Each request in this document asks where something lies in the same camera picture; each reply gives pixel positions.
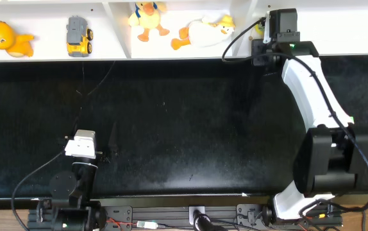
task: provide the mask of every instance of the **black mat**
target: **black mat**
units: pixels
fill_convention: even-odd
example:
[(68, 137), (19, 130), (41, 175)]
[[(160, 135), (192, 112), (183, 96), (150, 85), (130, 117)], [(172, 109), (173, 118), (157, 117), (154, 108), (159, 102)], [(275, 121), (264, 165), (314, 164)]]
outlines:
[[(323, 58), (344, 110), (368, 125), (368, 56)], [(141, 194), (270, 194), (292, 180), (305, 127), (279, 75), (219, 60), (0, 64), (0, 198), (60, 150), (78, 116), (105, 147), (118, 124), (119, 158), (101, 164), (95, 197)], [(32, 176), (18, 197), (47, 196), (71, 158)], [(360, 191), (368, 179), (361, 179)]]

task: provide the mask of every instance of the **orange plush toy head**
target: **orange plush toy head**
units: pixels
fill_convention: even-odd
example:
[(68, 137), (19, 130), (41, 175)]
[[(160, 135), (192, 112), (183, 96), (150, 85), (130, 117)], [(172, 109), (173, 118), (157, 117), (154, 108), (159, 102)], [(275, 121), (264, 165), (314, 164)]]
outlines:
[(0, 21), (0, 49), (8, 49), (15, 44), (16, 34), (7, 23)]

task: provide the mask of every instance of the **yellow toy truck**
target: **yellow toy truck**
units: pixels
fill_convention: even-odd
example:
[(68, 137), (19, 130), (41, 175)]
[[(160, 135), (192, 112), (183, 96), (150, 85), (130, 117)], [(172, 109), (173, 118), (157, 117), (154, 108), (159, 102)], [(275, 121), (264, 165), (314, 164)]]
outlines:
[(67, 52), (71, 57), (87, 57), (93, 51), (93, 31), (87, 27), (87, 21), (78, 16), (69, 18), (67, 28)]

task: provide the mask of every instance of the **plush toy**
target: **plush toy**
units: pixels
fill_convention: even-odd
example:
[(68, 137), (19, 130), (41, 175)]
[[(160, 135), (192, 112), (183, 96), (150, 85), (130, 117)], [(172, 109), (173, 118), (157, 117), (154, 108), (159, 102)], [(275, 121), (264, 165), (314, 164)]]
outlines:
[(160, 25), (161, 17), (160, 12), (165, 12), (167, 7), (164, 3), (160, 2), (136, 2), (135, 12), (128, 19), (130, 26), (142, 26), (144, 28), (143, 34), (138, 36), (143, 42), (149, 40), (149, 33), (151, 29), (158, 29), (160, 36), (168, 35), (169, 30), (164, 29)]
[(233, 18), (225, 15), (218, 23), (210, 23), (206, 18), (190, 23), (186, 28), (180, 29), (180, 39), (174, 38), (171, 47), (178, 50), (181, 46), (192, 44), (197, 47), (216, 45), (228, 39), (234, 32)]
[(29, 43), (33, 39), (33, 35), (17, 35), (7, 23), (0, 21), (0, 49), (5, 49), (9, 55), (16, 58), (33, 56)]

